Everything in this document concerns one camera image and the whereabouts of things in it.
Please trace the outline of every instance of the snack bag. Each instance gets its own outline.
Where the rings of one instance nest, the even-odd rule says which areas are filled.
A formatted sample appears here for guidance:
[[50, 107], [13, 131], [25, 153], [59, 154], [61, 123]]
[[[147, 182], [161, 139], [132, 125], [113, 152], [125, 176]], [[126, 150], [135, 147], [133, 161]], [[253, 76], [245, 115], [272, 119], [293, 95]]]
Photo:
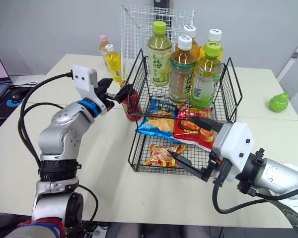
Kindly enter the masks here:
[[160, 117], [175, 117], [177, 113], [178, 109], [175, 105], [152, 99], [149, 107], [149, 114], [152, 117], [146, 117], [137, 128], [137, 132], [145, 135], [156, 135], [173, 142], [179, 142], [171, 138], [174, 132], [174, 119], [154, 117], [155, 115], [159, 115]]
[[164, 167], [171, 167], [178, 165], [175, 159], [167, 151], [173, 151], [175, 153], [182, 153], [185, 150], [185, 145], [174, 145], [174, 146], [150, 146], [150, 158], [143, 163], [143, 165], [161, 165]]
[[[178, 118], [188, 117], [211, 117], [211, 110], [197, 110], [188, 105], [177, 116]], [[213, 131], [204, 130], [188, 120], [176, 119], [174, 122], [173, 138], [186, 143], [201, 147], [206, 151], [211, 151], [214, 143]]]

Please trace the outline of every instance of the red snack bag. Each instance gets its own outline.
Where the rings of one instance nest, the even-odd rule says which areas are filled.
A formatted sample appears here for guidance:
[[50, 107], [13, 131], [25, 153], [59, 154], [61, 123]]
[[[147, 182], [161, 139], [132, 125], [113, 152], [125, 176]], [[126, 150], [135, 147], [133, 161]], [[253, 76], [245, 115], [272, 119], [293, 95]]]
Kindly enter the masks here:
[[[183, 119], [188, 117], [210, 118], [211, 110], [197, 110], [189, 107], [183, 109], [177, 117]], [[211, 151], [214, 143], [214, 133], [212, 130], [204, 130], [188, 120], [181, 119], [174, 121], [173, 138], [186, 144], [197, 145], [206, 151]]]
[[174, 145], [174, 146], [150, 146], [150, 158], [146, 160], [143, 165], [160, 165], [163, 167], [171, 167], [178, 165], [175, 159], [167, 151], [173, 151], [177, 154], [182, 153], [185, 150], [185, 145]]

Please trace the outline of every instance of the white bottle cap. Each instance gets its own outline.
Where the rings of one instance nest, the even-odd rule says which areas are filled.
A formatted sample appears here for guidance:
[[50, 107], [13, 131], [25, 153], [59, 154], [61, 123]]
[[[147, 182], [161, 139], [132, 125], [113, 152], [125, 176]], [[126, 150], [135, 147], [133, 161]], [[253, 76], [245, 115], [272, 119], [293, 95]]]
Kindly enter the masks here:
[[178, 48], [184, 51], [189, 51], [192, 48], [192, 38], [189, 36], [179, 36]]
[[114, 45], [112, 45], [112, 44], [108, 44], [108, 45], [106, 45], [106, 50], [107, 50], [108, 52], [112, 52], [112, 51], [115, 50], [115, 47], [114, 47]]
[[211, 29], [209, 31], [208, 40], [209, 41], [220, 41], [222, 37], [222, 31], [219, 29]]
[[183, 34], [191, 38], [195, 38], [197, 34], [197, 28], [194, 25], [185, 25], [183, 27]]

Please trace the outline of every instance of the black wire basket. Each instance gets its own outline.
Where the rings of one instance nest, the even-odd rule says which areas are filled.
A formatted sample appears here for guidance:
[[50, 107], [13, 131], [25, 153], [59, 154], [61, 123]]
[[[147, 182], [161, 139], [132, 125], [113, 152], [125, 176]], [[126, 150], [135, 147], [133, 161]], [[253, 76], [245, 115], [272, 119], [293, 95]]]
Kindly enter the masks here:
[[[176, 104], [169, 98], [169, 86], [156, 87], [151, 83], [149, 78], [148, 58], [144, 57], [143, 50], [140, 49], [136, 60], [129, 73], [127, 84], [132, 84], [130, 97], [137, 91], [137, 103], [129, 99], [128, 113], [135, 116], [147, 117], [151, 99], [162, 100], [167, 103]], [[236, 121], [237, 106], [242, 100], [242, 92], [238, 83], [234, 66], [231, 58], [227, 64], [223, 64], [223, 71], [217, 84], [217, 89], [211, 104], [211, 117], [220, 122], [234, 123]], [[177, 117], [155, 114], [157, 118]], [[146, 166], [143, 163], [150, 157], [150, 146], [160, 145], [169, 146], [172, 142], [157, 136], [149, 136], [135, 133], [133, 144], [130, 150], [128, 162], [135, 172], [154, 172], [164, 174], [191, 175], [191, 173], [179, 166]], [[201, 149], [196, 145], [186, 144], [186, 149], [181, 153], [182, 156], [191, 160], [192, 165], [198, 169], [206, 167], [209, 160], [209, 152]]]

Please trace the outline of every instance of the white wire rack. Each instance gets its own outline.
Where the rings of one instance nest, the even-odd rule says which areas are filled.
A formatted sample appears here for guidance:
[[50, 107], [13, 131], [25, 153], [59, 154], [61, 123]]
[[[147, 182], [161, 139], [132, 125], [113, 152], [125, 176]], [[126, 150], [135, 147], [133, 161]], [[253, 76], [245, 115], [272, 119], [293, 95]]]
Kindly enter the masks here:
[[120, 46], [122, 54], [123, 78], [126, 80], [140, 49], [147, 56], [147, 41], [153, 35], [152, 23], [164, 21], [167, 25], [166, 36], [172, 42], [182, 35], [183, 26], [193, 24], [194, 11], [120, 4], [121, 34]]

